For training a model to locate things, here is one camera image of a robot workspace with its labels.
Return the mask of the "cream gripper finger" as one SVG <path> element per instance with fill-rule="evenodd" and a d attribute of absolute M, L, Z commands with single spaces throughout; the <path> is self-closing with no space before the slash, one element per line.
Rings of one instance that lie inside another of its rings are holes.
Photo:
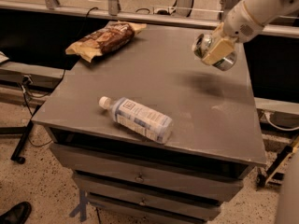
<path fill-rule="evenodd" d="M 213 37 L 225 37 L 225 32 L 223 31 L 224 23 L 221 22 L 216 29 L 212 32 Z"/>

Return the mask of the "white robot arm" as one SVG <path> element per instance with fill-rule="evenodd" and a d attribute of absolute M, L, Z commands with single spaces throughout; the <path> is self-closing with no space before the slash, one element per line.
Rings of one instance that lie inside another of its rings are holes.
<path fill-rule="evenodd" d="M 271 21 L 298 9 L 299 0 L 240 0 L 210 35 L 193 52 L 206 65 L 224 70 L 221 62 L 235 51 L 235 43 L 246 43 L 259 35 Z"/>

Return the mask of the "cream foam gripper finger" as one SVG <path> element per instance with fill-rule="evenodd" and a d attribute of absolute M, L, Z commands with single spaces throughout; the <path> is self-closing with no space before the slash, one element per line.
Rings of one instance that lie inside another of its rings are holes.
<path fill-rule="evenodd" d="M 202 62 L 213 65 L 235 50 L 235 40 L 228 36 L 204 35 L 201 49 L 203 50 Z"/>

